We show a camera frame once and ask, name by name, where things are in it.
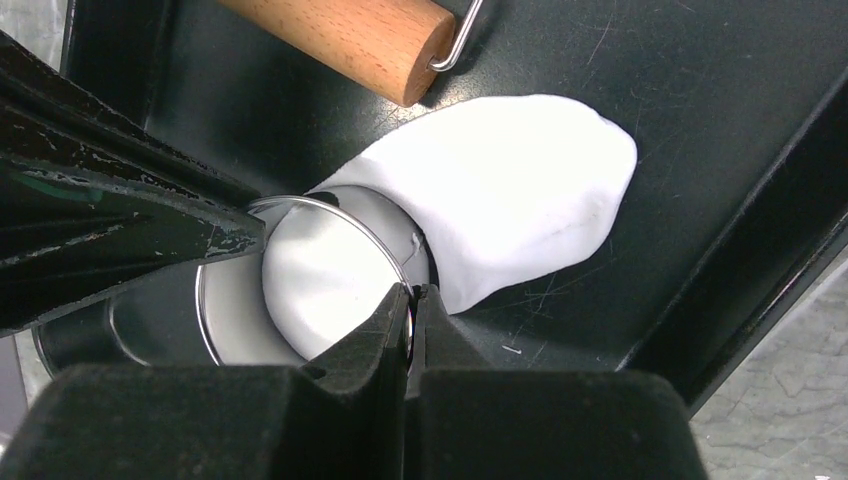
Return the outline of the white dough ball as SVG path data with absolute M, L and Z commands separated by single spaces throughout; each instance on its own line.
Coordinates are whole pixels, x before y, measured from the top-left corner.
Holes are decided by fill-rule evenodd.
M 561 96 L 481 97 L 389 132 L 325 181 L 360 186 L 422 230 L 443 304 L 492 293 L 592 256 L 637 165 L 633 137 Z

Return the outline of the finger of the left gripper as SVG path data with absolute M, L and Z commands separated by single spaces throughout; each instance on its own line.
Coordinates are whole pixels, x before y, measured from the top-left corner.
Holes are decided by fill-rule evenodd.
M 259 252 L 256 192 L 156 140 L 1 38 L 1 332 L 173 265 Z

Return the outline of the metal ring cutter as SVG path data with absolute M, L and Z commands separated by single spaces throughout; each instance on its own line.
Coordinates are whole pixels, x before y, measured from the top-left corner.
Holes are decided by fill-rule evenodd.
M 266 244 L 282 216 L 280 195 L 249 212 Z M 266 249 L 199 266 L 181 265 L 113 299 L 108 324 L 118 346 L 144 365 L 292 365 L 302 358 L 271 319 L 262 286 Z

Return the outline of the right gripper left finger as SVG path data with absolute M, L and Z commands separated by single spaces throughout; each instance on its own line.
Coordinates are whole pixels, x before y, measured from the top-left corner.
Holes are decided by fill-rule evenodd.
M 77 366 L 40 395 L 5 479 L 398 479 L 409 294 L 301 367 Z

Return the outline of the black baking tray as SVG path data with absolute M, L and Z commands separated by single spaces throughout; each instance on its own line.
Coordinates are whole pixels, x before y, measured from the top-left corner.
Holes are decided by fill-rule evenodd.
M 400 108 L 212 1 L 71 1 L 61 71 L 264 194 L 456 102 L 547 93 L 638 161 L 589 260 L 453 318 L 500 368 L 635 368 L 701 405 L 847 242 L 843 1 L 488 1 Z

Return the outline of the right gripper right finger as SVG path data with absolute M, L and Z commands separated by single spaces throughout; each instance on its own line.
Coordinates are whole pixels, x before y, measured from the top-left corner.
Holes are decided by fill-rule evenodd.
M 408 479 L 703 479 L 689 412 L 640 371 L 490 366 L 416 289 L 406 400 Z

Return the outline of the wooden double-ended dough roller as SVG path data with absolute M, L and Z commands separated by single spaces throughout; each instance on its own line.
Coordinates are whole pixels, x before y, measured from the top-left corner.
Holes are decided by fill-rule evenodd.
M 224 1 L 226 8 L 401 107 L 458 62 L 481 7 L 462 20 L 433 1 Z

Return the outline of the cut round dough wrapper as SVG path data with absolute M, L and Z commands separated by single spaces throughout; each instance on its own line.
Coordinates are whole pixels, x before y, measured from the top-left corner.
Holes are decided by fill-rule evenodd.
M 393 285 L 429 283 L 425 235 L 395 202 L 361 186 L 285 197 L 262 263 L 277 329 L 312 360 L 353 332 Z

